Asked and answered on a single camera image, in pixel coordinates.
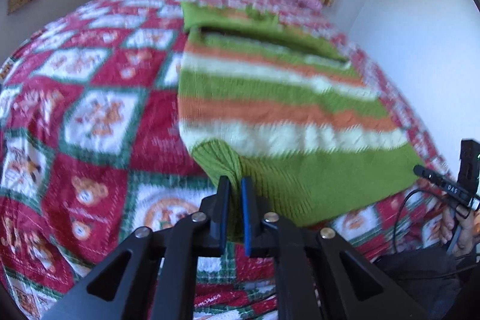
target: green striped knit garment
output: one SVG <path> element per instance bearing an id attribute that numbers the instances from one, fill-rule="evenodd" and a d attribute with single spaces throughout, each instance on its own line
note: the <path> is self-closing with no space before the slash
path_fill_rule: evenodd
<path id="1" fill-rule="evenodd" d="M 179 128 L 215 185 L 251 176 L 299 226 L 411 186 L 421 163 L 374 91 L 341 61 L 192 29 L 182 59 Z"/>

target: hand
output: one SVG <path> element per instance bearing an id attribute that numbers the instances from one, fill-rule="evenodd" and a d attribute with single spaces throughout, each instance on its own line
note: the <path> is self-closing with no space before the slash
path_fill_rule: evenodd
<path id="1" fill-rule="evenodd" d="M 449 206 L 445 206 L 442 212 L 442 224 L 440 228 L 440 240 L 442 243 L 447 243 L 453 237 L 453 228 L 455 225 L 455 220 L 451 215 L 451 208 Z M 462 214 L 466 214 L 467 211 L 464 207 L 458 206 L 457 211 L 460 211 Z M 474 213 L 471 211 L 469 216 L 464 219 L 458 213 L 456 215 L 456 219 L 458 220 L 460 226 L 462 227 L 462 231 L 460 232 L 460 236 L 458 237 L 458 241 L 454 246 L 453 255 L 458 257 L 462 255 L 469 254 L 474 246 L 473 241 L 473 228 L 474 228 Z"/>

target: red checkered blanket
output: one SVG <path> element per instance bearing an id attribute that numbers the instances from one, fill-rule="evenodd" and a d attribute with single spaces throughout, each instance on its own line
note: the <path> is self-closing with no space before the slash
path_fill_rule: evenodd
<path id="1" fill-rule="evenodd" d="M 29 319 L 42 314 L 135 228 L 168 228 L 215 189 L 179 137 L 181 0 L 93 0 L 48 24 L 0 72 L 0 279 Z M 422 122 L 380 68 L 318 12 L 287 0 L 198 0 L 273 11 L 348 53 L 427 165 L 445 172 Z M 407 191 L 329 222 L 372 259 L 389 250 Z M 435 202 L 412 197 L 401 245 L 436 240 Z M 195 318 L 274 318 L 269 260 L 229 243 L 200 259 Z"/>

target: silver bolt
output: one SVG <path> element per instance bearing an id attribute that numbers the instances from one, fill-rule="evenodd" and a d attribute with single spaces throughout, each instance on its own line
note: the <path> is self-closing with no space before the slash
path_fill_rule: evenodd
<path id="1" fill-rule="evenodd" d="M 267 223 L 276 223 L 280 219 L 280 217 L 274 211 L 269 211 L 265 213 L 265 215 L 263 216 L 263 219 Z"/>
<path id="2" fill-rule="evenodd" d="M 146 226 L 141 226 L 140 228 L 135 229 L 135 237 L 137 238 L 146 238 L 150 234 L 150 228 Z"/>
<path id="3" fill-rule="evenodd" d="M 194 223 L 202 223 L 207 219 L 207 215 L 202 211 L 198 211 L 191 215 L 191 219 Z"/>
<path id="4" fill-rule="evenodd" d="M 335 231 L 332 228 L 322 228 L 320 230 L 320 236 L 324 239 L 332 239 L 335 237 Z"/>

